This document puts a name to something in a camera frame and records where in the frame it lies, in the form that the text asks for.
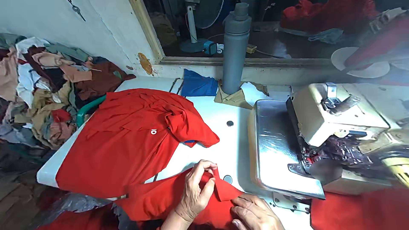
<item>white table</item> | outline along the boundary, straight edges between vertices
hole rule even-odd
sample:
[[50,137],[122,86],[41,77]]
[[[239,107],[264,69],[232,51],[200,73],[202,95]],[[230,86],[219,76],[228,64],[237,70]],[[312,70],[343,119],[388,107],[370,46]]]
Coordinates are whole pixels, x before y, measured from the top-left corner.
[[[117,91],[132,88],[150,88],[169,91],[174,79],[137,77],[123,82]],[[177,92],[182,80],[178,80],[172,92]],[[157,180],[176,175],[197,163],[201,159],[210,160],[218,164],[220,177],[230,175],[232,185],[237,189],[257,194],[264,198],[267,203],[272,203],[271,192],[255,186],[250,180],[249,172],[249,143],[247,137],[247,117],[250,110],[213,102],[213,97],[187,97],[193,102],[196,110],[202,116],[204,122],[216,133],[220,142],[209,148],[196,144],[190,148],[179,144],[167,167],[162,170]],[[232,121],[233,126],[227,126],[227,121]],[[55,180],[59,167],[68,154],[71,146],[78,137],[83,126],[67,140],[67,142],[44,164],[37,173],[39,183],[58,187]],[[312,229],[310,227],[310,215],[305,212],[272,207],[276,215],[281,219],[286,230]]]

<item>stain on wall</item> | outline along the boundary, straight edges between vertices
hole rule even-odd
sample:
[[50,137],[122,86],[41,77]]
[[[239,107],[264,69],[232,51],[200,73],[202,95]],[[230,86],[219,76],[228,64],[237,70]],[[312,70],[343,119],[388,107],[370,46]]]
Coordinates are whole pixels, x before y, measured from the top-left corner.
[[142,68],[146,71],[147,74],[153,76],[152,65],[149,62],[149,59],[143,53],[138,53],[139,63],[141,63]]

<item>white wall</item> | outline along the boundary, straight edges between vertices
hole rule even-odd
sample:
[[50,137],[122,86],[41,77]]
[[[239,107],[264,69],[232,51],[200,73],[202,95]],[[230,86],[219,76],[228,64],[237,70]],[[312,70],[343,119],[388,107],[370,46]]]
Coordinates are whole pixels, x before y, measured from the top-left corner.
[[139,52],[154,60],[128,0],[73,0],[73,4],[81,9],[86,22],[67,0],[2,1],[0,32],[79,47],[129,73],[132,71],[126,66],[141,70],[137,67]]

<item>fan stand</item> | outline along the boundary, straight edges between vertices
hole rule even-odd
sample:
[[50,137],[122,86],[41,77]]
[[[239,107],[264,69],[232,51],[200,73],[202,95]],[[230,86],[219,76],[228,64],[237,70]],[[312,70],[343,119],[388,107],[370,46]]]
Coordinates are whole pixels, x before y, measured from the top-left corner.
[[187,53],[196,53],[203,51],[207,39],[199,38],[196,35],[195,17],[193,16],[193,6],[187,6],[187,20],[189,22],[190,40],[180,44],[180,49]]

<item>pink cloth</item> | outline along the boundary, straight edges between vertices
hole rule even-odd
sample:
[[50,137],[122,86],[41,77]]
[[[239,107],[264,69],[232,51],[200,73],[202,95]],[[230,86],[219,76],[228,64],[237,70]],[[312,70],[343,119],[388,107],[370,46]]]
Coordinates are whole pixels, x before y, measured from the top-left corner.
[[17,56],[15,48],[0,61],[0,97],[7,101],[16,101],[17,88]]
[[67,140],[74,131],[73,125],[67,125],[65,122],[53,122],[50,125],[50,142],[57,140]]
[[70,82],[89,81],[92,80],[91,71],[79,71],[77,68],[62,65],[60,69],[64,72],[64,79]]
[[58,67],[61,65],[74,65],[75,62],[67,61],[57,54],[41,52],[32,56],[35,62],[42,66]]

